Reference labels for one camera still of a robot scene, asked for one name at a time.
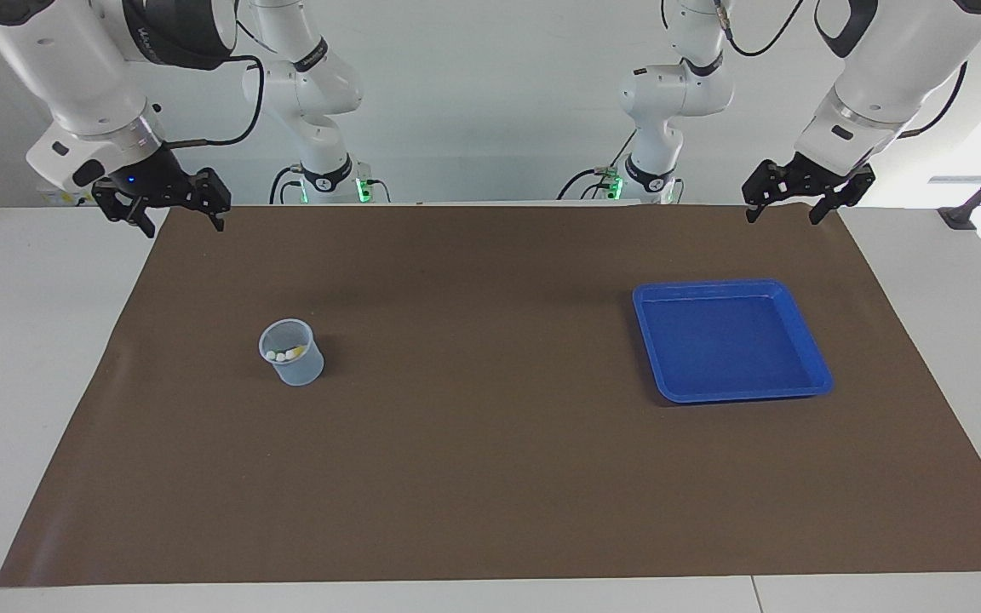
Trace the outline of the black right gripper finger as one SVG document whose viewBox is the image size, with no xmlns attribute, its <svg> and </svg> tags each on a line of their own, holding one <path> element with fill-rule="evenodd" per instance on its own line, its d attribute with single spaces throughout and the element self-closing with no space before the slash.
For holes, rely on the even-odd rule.
<svg viewBox="0 0 981 613">
<path fill-rule="evenodd" d="M 225 216 L 232 209 L 232 195 L 213 168 L 188 177 L 188 209 L 208 217 L 218 232 L 225 229 Z"/>
<path fill-rule="evenodd" d="M 122 202 L 119 192 L 93 192 L 95 202 L 106 219 L 112 222 L 123 221 L 125 224 L 136 226 L 148 239 L 156 236 L 156 227 L 146 212 L 146 206 L 140 198 L 131 198 Z"/>
</svg>

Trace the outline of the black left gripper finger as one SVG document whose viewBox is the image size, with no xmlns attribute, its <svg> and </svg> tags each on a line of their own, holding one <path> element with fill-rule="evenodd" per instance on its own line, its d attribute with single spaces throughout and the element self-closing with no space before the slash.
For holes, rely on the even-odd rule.
<svg viewBox="0 0 981 613">
<path fill-rule="evenodd" d="M 852 172 L 842 186 L 825 187 L 824 194 L 813 205 L 809 212 L 811 225 L 820 225 L 830 213 L 841 207 L 857 205 L 865 193 L 875 183 L 875 171 L 871 166 L 862 166 Z"/>
<path fill-rule="evenodd" d="M 768 205 L 785 199 L 785 168 L 774 160 L 763 160 L 743 183 L 743 201 L 749 224 L 758 221 Z"/>
</svg>

